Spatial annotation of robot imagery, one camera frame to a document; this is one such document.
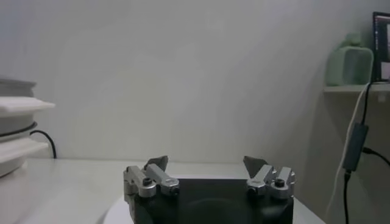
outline white table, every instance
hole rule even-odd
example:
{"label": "white table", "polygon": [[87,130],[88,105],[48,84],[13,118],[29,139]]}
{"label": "white table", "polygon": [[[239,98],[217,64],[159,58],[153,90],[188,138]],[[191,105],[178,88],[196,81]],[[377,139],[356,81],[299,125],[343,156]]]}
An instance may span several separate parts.
{"label": "white table", "polygon": [[[34,206],[21,224],[103,223],[123,191],[122,171],[145,162],[70,159],[28,159],[29,194]],[[243,164],[169,163],[171,175],[247,178]],[[300,201],[294,223],[324,224]]]}

